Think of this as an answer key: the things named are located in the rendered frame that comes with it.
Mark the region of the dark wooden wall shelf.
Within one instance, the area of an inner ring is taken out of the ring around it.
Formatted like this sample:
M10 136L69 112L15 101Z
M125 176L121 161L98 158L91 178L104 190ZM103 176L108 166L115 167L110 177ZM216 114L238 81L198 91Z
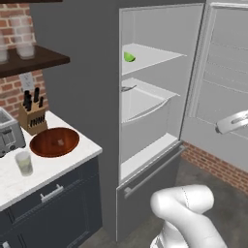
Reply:
M0 78L50 68L69 62L70 58L68 56L42 46L36 46L35 56L27 60L22 60L17 55L15 49L10 49L9 61L5 64L0 64Z

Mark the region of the narrow dark blue drawer front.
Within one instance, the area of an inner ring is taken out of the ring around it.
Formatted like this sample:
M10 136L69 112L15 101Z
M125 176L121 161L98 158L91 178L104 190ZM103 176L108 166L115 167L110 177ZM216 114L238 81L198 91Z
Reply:
M13 230L12 219L6 210L0 211L0 237L8 235Z

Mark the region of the silver toaster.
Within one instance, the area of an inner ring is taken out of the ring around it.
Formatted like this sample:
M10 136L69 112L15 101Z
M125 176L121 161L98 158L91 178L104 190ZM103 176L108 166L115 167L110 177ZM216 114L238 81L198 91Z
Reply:
M17 148L24 148L26 142L19 122L0 107L0 158Z

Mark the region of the white fridge crisper drawer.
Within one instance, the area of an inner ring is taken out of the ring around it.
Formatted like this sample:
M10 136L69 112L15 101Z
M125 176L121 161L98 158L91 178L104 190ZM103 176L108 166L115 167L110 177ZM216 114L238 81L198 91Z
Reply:
M167 132L171 102L178 97L133 77L122 81L121 162Z

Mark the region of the brown wooden bowl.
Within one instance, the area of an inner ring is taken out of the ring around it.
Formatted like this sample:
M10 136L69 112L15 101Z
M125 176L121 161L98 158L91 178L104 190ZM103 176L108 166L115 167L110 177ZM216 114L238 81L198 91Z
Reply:
M58 140L63 140L64 145L59 146ZM60 157L73 151L79 143L76 131L57 127L40 132L30 141L30 149L38 156L46 158Z

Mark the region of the glass of lemonade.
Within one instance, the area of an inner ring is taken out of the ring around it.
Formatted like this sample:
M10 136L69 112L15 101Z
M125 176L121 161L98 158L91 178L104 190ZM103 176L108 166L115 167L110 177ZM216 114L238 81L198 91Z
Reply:
M30 175L33 172L30 153L27 151L21 151L15 155L15 161L19 167L19 170L23 176Z

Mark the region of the dark upper cupboard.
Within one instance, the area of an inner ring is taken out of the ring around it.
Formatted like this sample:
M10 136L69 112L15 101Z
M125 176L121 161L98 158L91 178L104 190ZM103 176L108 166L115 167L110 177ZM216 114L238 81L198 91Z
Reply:
M63 2L63 0L0 0L0 4L53 3L53 2Z

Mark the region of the white wall socket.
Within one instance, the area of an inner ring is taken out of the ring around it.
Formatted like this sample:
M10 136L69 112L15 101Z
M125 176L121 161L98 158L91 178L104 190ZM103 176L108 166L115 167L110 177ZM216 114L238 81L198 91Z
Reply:
M24 73L19 75L21 87L23 91L34 90L34 79L31 73Z

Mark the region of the dark blue cupboard door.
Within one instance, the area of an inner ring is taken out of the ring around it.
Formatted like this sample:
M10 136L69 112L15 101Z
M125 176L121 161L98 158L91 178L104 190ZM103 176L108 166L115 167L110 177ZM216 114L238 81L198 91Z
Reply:
M100 194L77 187L26 217L17 231L23 248L76 248L100 227Z

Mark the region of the grey freezer drawer front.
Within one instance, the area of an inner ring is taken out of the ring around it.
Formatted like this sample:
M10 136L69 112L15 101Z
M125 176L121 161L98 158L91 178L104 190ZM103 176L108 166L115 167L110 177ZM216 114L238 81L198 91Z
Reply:
M130 179L126 180L117 188L115 238L117 242L125 239L151 215L150 198L154 192L174 186L180 162L180 155L137 189L137 191L129 198L124 197L124 190L127 187L134 188L150 173L161 167L179 150L181 145L182 142L180 141L168 151L155 157L147 166L135 173Z

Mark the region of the white fridge shelf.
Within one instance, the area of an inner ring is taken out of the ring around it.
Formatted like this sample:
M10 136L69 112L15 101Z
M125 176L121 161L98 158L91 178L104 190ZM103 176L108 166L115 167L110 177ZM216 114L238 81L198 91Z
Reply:
M122 59L122 76L148 68L150 66L170 61L175 58L185 57L185 54L139 44L124 45L122 47L122 53L125 52L134 55L136 59L133 62L127 62L125 59Z

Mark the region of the large clear glass jar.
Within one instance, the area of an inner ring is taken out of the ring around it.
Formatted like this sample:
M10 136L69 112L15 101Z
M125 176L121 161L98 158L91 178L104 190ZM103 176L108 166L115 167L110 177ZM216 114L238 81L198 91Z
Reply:
M18 56L23 60L32 59L35 56L35 47L28 17L26 15L13 15L10 21Z

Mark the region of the grey fridge door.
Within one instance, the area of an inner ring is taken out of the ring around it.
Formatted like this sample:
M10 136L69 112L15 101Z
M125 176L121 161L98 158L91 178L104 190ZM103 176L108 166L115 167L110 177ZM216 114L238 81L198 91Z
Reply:
M248 126L216 123L248 109L248 0L207 0L182 139L248 172Z

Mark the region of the grey fridge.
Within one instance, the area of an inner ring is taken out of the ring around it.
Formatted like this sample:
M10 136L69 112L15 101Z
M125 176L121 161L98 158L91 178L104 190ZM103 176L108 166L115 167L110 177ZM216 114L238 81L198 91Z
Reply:
M48 105L103 149L99 156L103 227L116 238L117 188L182 142L182 126L206 0L63 0L33 4L36 40L69 56L45 69ZM121 75L122 47L139 44L185 54ZM167 132L121 162L122 81L136 78L177 93Z

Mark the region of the wooden knife block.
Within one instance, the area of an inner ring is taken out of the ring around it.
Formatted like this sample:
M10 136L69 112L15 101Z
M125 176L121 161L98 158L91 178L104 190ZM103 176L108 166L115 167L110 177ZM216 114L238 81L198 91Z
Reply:
M46 109L39 107L33 103L30 110L24 105L20 105L18 109L19 125L31 136L37 135L47 129Z

